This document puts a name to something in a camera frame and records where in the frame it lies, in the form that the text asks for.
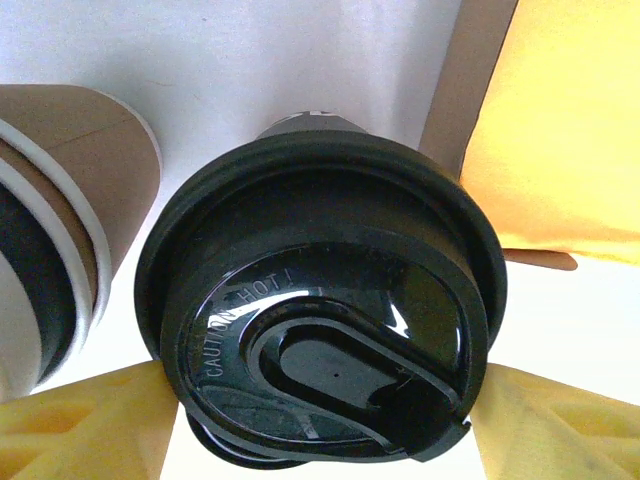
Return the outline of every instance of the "white background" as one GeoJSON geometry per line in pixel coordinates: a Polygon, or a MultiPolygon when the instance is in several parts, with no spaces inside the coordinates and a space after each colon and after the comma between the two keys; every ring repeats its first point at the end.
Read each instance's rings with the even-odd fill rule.
{"type": "MultiPolygon", "coordinates": [[[[137,255],[161,206],[202,165],[300,110],[343,115],[416,147],[459,0],[4,0],[0,84],[113,94],[158,136],[164,179],[84,352],[49,386],[149,358],[133,309],[137,255]]],[[[491,360],[640,404],[640,269],[580,259],[577,272],[509,266],[491,360]]],[[[419,464],[311,464],[252,472],[212,457],[179,412],[163,479],[228,475],[484,478],[473,435],[419,464]]]]}

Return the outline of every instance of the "black plastic lid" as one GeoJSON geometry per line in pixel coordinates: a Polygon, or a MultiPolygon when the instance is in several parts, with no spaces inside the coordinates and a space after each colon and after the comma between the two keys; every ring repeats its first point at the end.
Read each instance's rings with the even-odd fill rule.
{"type": "Polygon", "coordinates": [[[195,433],[253,468],[451,448],[505,298],[475,203],[417,152],[354,132],[277,135],[208,165],[136,275],[141,332],[195,433]]]}
{"type": "Polygon", "coordinates": [[[20,279],[38,321],[42,380],[60,364],[73,338],[76,325],[73,291],[49,235],[2,184],[0,251],[20,279]]]}

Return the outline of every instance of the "stacked paper cups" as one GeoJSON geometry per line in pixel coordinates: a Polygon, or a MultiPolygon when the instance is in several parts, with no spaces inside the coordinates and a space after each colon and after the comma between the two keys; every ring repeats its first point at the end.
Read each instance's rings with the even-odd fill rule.
{"type": "Polygon", "coordinates": [[[0,86],[0,402],[84,344],[160,182],[147,123],[81,87],[0,86]]]}

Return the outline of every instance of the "brown cardboard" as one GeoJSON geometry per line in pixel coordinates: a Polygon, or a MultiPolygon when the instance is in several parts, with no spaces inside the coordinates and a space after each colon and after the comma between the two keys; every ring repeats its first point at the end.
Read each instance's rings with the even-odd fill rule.
{"type": "Polygon", "coordinates": [[[0,158],[17,170],[42,195],[67,228],[82,259],[89,279],[92,300],[95,302],[98,289],[98,271],[93,242],[75,210],[48,177],[34,167],[20,152],[2,140],[0,140],[0,158]]]}
{"type": "Polygon", "coordinates": [[[464,153],[518,0],[463,0],[419,151],[460,178],[464,153]]]}
{"type": "Polygon", "coordinates": [[[109,97],[65,85],[0,86],[0,118],[46,150],[82,190],[104,228],[115,273],[160,183],[147,131],[109,97]]]}

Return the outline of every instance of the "white cup rim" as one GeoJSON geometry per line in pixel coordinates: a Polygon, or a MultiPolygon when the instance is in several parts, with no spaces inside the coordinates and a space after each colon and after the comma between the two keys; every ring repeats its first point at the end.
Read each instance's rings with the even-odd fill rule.
{"type": "Polygon", "coordinates": [[[31,300],[0,252],[0,403],[28,395],[41,365],[42,340],[31,300]]]}
{"type": "Polygon", "coordinates": [[[53,242],[62,259],[71,283],[76,310],[76,326],[71,343],[62,361],[40,383],[48,380],[72,356],[78,353],[87,339],[92,321],[92,295],[89,278],[80,253],[67,228],[49,203],[31,183],[0,157],[0,183],[31,212],[53,242]]]}
{"type": "Polygon", "coordinates": [[[71,204],[89,234],[98,268],[98,291],[91,323],[99,322],[109,301],[112,269],[109,243],[98,216],[64,168],[33,140],[2,119],[0,119],[0,138],[20,152],[58,188],[71,204]]]}

